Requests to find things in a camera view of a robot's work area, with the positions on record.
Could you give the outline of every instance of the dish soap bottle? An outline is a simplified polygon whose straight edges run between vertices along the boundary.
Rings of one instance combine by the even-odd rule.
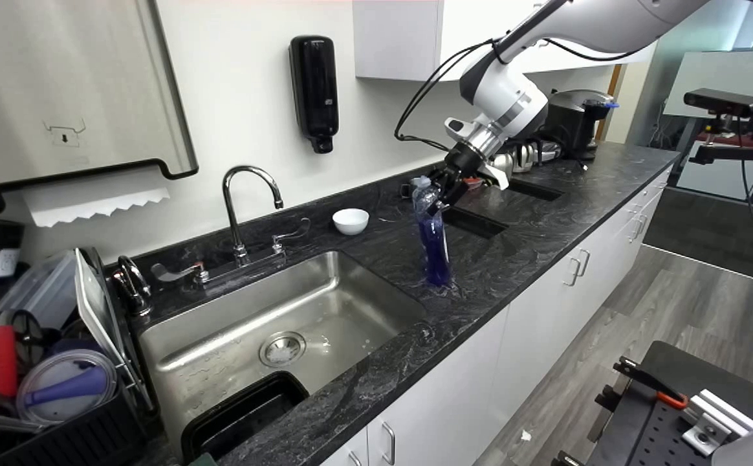
[[[450,285],[450,254],[445,218],[441,210],[431,210],[438,202],[436,187],[428,175],[418,175],[411,192],[411,206],[418,215],[420,235],[424,244],[424,277],[436,286]]]

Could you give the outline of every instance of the dark granite countertop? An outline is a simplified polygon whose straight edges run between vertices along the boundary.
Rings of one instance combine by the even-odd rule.
[[[508,229],[481,238],[449,227],[457,277],[450,289],[424,285],[423,244],[403,192],[409,175],[394,175],[242,227],[250,244],[262,244],[270,240],[270,229],[281,218],[305,215],[313,222],[309,244],[292,246],[284,263],[259,262],[252,270],[220,277],[216,271],[218,279],[207,286],[207,298],[335,249],[418,298],[428,319],[253,434],[222,462],[322,462],[674,161],[676,152],[604,144],[587,172],[577,163],[551,163],[523,175],[529,184],[557,192],[557,200],[501,189],[471,192],[458,206],[490,215],[504,222]],[[370,227],[357,238],[344,238],[332,227],[332,213],[350,205],[372,213]],[[146,267],[158,259],[171,263],[190,262],[194,254],[211,259],[220,249],[228,249],[228,229],[141,257],[137,262]],[[168,319],[199,298],[194,292],[186,292],[186,298],[165,295],[158,319]]]

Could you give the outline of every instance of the soap dispenser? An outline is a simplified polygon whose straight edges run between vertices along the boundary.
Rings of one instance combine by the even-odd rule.
[[[332,152],[340,132],[335,44],[326,37],[295,37],[290,44],[297,121],[316,152]]]

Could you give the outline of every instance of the white bowl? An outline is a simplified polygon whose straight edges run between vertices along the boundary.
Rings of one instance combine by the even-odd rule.
[[[369,229],[370,213],[369,210],[357,210],[357,206],[340,210],[340,213],[332,215],[332,222],[335,222],[335,227],[340,227],[340,233],[357,235],[357,233]]]

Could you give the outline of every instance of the paper towel dispenser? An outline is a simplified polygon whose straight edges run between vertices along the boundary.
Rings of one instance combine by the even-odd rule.
[[[156,0],[0,0],[4,192],[158,163],[196,172]]]

